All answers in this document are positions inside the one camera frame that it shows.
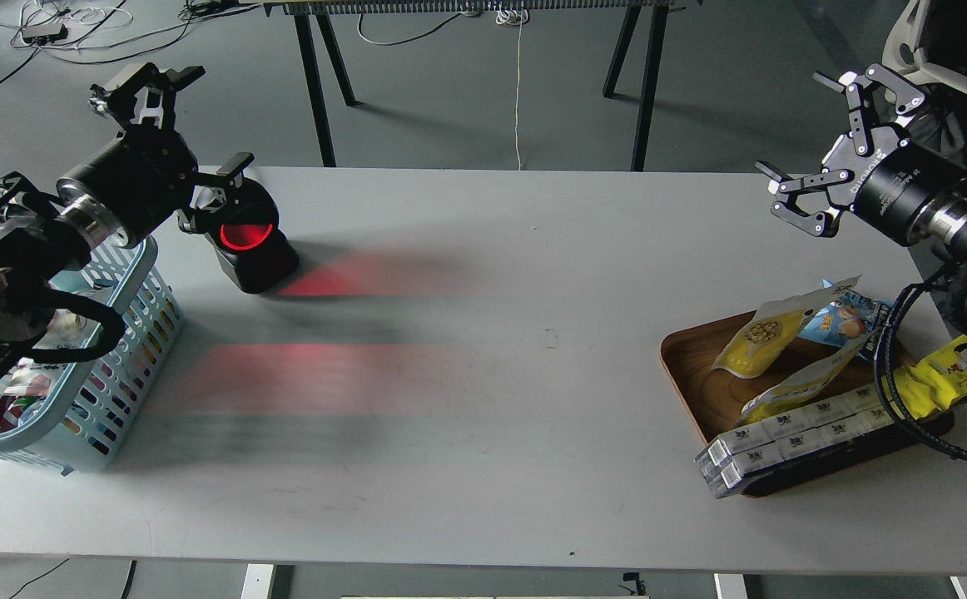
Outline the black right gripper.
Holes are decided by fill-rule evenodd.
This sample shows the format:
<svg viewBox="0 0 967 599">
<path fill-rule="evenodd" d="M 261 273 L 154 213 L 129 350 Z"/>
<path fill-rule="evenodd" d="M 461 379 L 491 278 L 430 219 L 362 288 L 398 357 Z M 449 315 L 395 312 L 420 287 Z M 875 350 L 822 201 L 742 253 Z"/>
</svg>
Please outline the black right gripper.
<svg viewBox="0 0 967 599">
<path fill-rule="evenodd" d="M 813 80 L 846 99 L 849 133 L 826 153 L 826 170 L 795 178 L 766 161 L 769 211 L 815 238 L 834 238 L 846 210 L 886 238 L 910 247 L 928 236 L 951 243 L 967 226 L 967 168 L 920 146 L 907 125 L 926 107 L 924 88 L 886 66 Z M 875 92 L 895 96 L 895 120 L 881 121 Z"/>
</svg>

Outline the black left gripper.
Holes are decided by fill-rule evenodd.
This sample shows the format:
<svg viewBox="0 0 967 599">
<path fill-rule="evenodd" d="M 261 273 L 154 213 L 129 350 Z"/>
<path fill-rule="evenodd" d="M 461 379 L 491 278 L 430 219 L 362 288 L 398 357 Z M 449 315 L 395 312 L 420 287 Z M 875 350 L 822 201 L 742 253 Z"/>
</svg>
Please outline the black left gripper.
<svg viewBox="0 0 967 599">
<path fill-rule="evenodd" d="M 64 200 L 88 195 L 112 213 L 123 234 L 120 247 L 133 249 L 176 210 L 180 231 L 214 234 L 240 204 L 237 190 L 254 153 L 236 153 L 215 173 L 201 173 L 193 151 L 174 130 L 176 94 L 205 73 L 203 66 L 162 71 L 153 63 L 138 63 L 126 65 L 106 84 L 89 87 L 92 110 L 123 131 L 55 186 Z M 202 189 L 201 205 L 191 199 L 194 187 Z"/>
</svg>

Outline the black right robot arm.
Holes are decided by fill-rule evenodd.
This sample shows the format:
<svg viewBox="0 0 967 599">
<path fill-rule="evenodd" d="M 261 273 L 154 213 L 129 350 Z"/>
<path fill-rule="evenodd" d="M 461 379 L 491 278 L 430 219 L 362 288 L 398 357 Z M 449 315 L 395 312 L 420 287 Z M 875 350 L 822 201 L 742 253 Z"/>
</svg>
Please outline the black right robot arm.
<svg viewBox="0 0 967 599">
<path fill-rule="evenodd" d="M 967 336 L 967 168 L 918 144 L 907 132 L 925 91 L 873 64 L 865 73 L 814 78 L 846 99 L 850 129 L 837 137 L 819 173 L 795 178 L 765 161 L 771 213 L 808 235 L 833 238 L 846 213 L 899 246 L 933 236 L 952 273 L 946 319 Z"/>
</svg>

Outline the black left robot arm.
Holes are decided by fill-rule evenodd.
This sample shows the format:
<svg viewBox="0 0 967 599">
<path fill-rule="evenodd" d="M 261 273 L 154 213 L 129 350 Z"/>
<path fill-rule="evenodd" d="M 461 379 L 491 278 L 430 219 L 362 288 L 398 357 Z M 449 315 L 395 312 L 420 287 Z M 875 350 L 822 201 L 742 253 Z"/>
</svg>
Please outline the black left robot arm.
<svg viewBox="0 0 967 599">
<path fill-rule="evenodd" d="M 123 249 L 144 241 L 176 215 L 187 234 L 233 250 L 227 227 L 243 205 L 239 153 L 214 174 L 202 173 L 176 131 L 176 95 L 205 75 L 202 66 L 126 66 L 92 85 L 95 113 L 119 126 L 115 139 L 58 179 L 53 194 L 11 173 L 0 180 L 0 378 L 21 358 L 88 363 L 126 333 L 113 308 L 58 291 L 52 278 L 88 265 L 107 241 Z"/>
</svg>

